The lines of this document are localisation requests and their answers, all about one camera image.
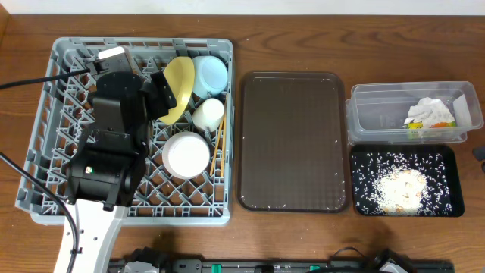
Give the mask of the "yellow plate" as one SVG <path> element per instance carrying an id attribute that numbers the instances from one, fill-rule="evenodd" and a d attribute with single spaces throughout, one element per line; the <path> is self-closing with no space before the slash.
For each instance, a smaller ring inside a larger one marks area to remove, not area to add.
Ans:
<path id="1" fill-rule="evenodd" d="M 163 71 L 167 83 L 176 99 L 177 105 L 159 120 L 165 125 L 176 123 L 185 112 L 192 96 L 195 81 L 195 67 L 190 57 L 176 57 Z"/>

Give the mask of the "white cup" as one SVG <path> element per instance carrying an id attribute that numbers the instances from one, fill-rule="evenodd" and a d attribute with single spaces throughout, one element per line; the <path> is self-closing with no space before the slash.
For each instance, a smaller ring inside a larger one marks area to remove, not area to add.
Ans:
<path id="1" fill-rule="evenodd" d="M 192 121 L 201 131 L 214 132 L 224 116 L 224 104 L 219 99 L 206 99 L 193 113 Z"/>

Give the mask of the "light blue bowl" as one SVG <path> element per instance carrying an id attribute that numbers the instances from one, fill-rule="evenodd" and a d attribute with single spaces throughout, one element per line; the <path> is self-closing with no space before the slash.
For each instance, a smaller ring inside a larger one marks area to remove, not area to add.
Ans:
<path id="1" fill-rule="evenodd" d="M 193 93 L 201 99 L 218 96 L 228 83 L 225 64 L 214 56 L 198 56 L 192 61 L 195 68 Z"/>

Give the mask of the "pink small plate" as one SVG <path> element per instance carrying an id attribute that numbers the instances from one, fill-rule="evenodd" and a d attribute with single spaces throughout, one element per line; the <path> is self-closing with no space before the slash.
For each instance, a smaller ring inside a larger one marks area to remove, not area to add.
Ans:
<path id="1" fill-rule="evenodd" d="M 168 172 L 179 179 L 191 179 L 208 166 L 210 149 L 197 133 L 185 131 L 171 136 L 162 149 L 162 160 Z"/>

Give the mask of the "wooden chopstick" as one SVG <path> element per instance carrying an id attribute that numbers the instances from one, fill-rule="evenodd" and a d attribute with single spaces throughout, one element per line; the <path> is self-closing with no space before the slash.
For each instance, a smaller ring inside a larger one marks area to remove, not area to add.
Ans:
<path id="1" fill-rule="evenodd" d="M 214 154 L 213 154 L 213 157 L 212 157 L 212 160 L 211 160 L 211 168 L 210 168 L 210 173 L 209 173 L 210 176 L 212 176 L 214 174 L 214 169 L 215 169 L 215 165 L 216 165 L 216 158 L 217 158 L 217 151 L 218 151 L 219 142 L 220 142 L 220 139 L 221 139 L 221 134 L 222 134 L 225 119 L 226 118 L 224 117 L 221 120 L 221 122 L 219 124 L 219 128 L 217 130 L 217 138 L 216 138 L 216 142 L 215 142 L 215 146 L 214 146 Z"/>
<path id="2" fill-rule="evenodd" d="M 224 177 L 224 171 L 225 171 L 225 155 L 226 155 L 226 135 L 227 135 L 227 117 L 224 116 L 223 120 L 223 142 L 222 142 L 222 160 L 221 160 L 221 178 Z"/>

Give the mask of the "green orange snack wrapper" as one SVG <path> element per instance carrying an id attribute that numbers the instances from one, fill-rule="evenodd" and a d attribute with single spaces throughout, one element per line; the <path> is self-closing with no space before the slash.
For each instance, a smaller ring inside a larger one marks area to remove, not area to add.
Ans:
<path id="1" fill-rule="evenodd" d="M 404 124 L 403 127 L 405 129 L 424 129 L 424 124 L 422 122 L 410 122 L 408 124 Z M 450 128 L 456 127 L 456 123 L 452 122 L 438 122 L 435 124 L 429 124 L 427 128 Z"/>

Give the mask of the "white napkin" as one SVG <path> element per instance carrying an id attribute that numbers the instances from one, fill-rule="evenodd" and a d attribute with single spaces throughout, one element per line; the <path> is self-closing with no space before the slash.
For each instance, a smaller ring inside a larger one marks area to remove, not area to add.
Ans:
<path id="1" fill-rule="evenodd" d="M 429 129 L 429 124 L 452 121 L 455 122 L 454 116 L 441 100 L 426 97 L 420 99 L 417 105 L 410 107 L 404 124 L 422 122 L 424 129 Z"/>

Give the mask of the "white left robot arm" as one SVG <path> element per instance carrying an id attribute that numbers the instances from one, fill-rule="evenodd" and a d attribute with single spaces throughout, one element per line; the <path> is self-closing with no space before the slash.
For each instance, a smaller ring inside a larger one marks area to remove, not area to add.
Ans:
<path id="1" fill-rule="evenodd" d="M 87 96 L 95 120 L 67 163 L 66 220 L 56 272 L 104 272 L 146 174 L 152 121 L 176 105 L 163 72 L 101 76 Z"/>

